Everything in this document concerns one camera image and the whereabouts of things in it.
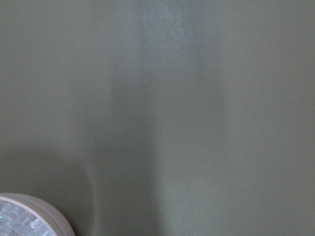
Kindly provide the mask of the pink ice bowl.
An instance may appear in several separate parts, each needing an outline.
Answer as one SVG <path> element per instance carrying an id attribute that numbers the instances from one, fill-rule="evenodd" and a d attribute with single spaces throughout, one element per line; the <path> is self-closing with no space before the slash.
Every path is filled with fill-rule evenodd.
<path id="1" fill-rule="evenodd" d="M 25 194 L 1 193 L 2 236 L 73 236 L 67 219 L 46 201 Z"/>

